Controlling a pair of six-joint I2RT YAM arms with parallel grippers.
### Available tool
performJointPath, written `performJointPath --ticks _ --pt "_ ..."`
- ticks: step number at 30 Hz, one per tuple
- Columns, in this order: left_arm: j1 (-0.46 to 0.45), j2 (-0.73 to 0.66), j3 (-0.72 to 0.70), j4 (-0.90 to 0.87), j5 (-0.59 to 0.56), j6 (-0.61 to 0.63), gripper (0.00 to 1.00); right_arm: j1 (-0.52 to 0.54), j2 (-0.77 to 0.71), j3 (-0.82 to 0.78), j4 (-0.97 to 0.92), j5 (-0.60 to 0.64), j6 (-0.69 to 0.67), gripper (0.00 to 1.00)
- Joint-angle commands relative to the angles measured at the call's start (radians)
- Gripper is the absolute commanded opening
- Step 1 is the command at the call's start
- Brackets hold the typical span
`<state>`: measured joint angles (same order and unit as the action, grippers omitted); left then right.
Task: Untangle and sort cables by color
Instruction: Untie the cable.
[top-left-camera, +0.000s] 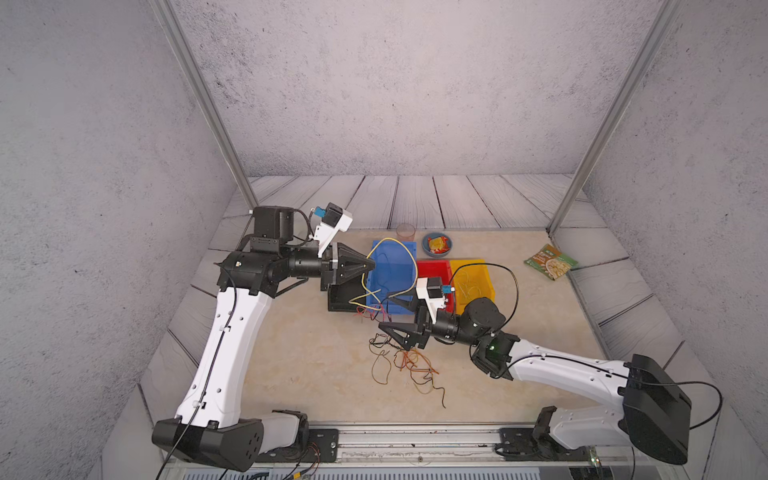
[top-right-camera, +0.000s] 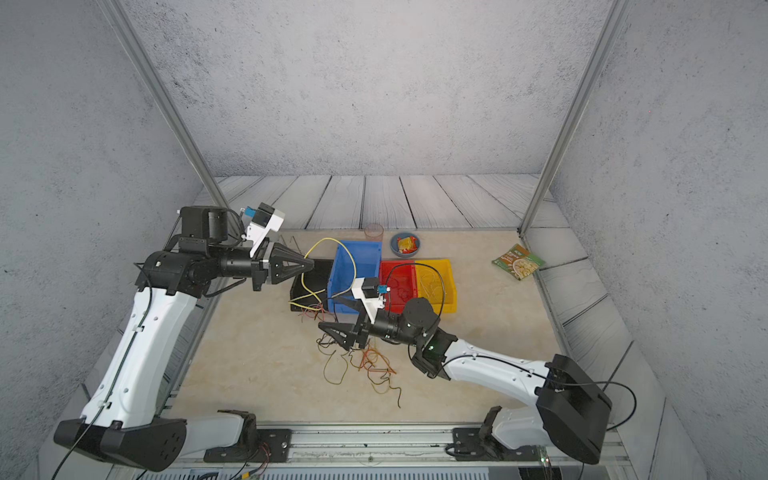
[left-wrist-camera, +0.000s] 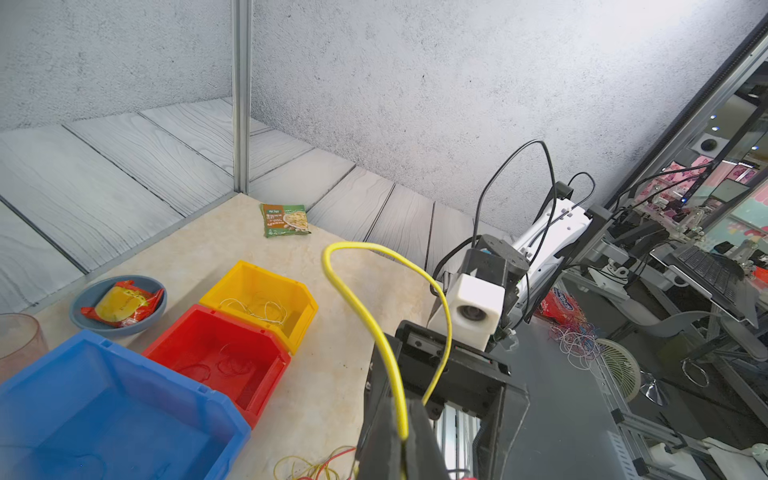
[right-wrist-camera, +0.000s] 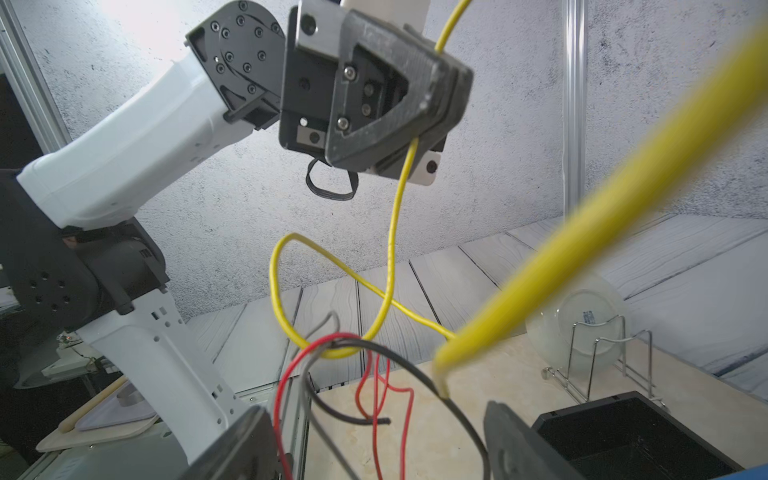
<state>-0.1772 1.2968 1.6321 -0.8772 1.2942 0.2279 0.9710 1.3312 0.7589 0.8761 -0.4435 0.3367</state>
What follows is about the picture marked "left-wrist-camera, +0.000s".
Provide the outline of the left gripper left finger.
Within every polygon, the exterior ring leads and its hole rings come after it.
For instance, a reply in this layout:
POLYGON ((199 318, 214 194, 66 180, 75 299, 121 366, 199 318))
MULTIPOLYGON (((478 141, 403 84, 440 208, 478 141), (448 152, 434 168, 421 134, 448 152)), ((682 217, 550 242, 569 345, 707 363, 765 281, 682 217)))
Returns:
POLYGON ((393 400, 384 396, 366 407, 355 454, 356 479, 399 479, 402 442, 393 400))

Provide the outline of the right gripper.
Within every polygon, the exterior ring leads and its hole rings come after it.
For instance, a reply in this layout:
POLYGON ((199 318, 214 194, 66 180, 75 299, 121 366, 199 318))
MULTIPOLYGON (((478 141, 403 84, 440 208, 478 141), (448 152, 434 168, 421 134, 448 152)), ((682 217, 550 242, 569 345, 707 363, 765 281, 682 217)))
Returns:
MULTIPOLYGON (((455 342, 410 321, 402 321, 388 336, 401 372, 408 400, 418 400, 430 422, 440 419, 446 407, 463 411, 480 422, 471 446, 471 476, 501 479, 507 459, 528 412, 527 389, 509 367, 488 354, 455 342)), ((384 396, 393 400, 383 359, 371 357, 366 378, 365 411, 384 396)), ((402 442, 401 476, 406 478, 406 442, 402 442)))

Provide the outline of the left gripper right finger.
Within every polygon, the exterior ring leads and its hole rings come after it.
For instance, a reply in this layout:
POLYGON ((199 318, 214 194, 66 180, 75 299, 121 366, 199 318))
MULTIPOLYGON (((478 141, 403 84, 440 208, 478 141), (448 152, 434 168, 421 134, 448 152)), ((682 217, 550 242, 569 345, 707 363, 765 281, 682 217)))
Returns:
POLYGON ((409 436, 406 440, 406 478, 449 479, 427 411, 418 400, 408 400, 409 436))

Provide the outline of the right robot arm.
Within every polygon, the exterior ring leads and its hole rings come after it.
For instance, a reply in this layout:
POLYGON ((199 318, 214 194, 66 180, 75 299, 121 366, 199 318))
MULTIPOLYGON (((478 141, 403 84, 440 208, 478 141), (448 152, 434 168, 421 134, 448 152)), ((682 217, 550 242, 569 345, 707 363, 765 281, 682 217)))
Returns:
POLYGON ((469 475, 500 479, 530 406, 526 387, 492 351, 517 326, 582 244, 605 224, 563 184, 550 192, 536 222, 513 243, 471 239, 459 270, 437 287, 425 325, 399 324, 386 339, 400 370, 410 434, 400 440, 383 357, 374 354, 364 393, 355 462, 361 479, 445 479, 449 475, 445 409, 479 423, 469 444, 469 475))

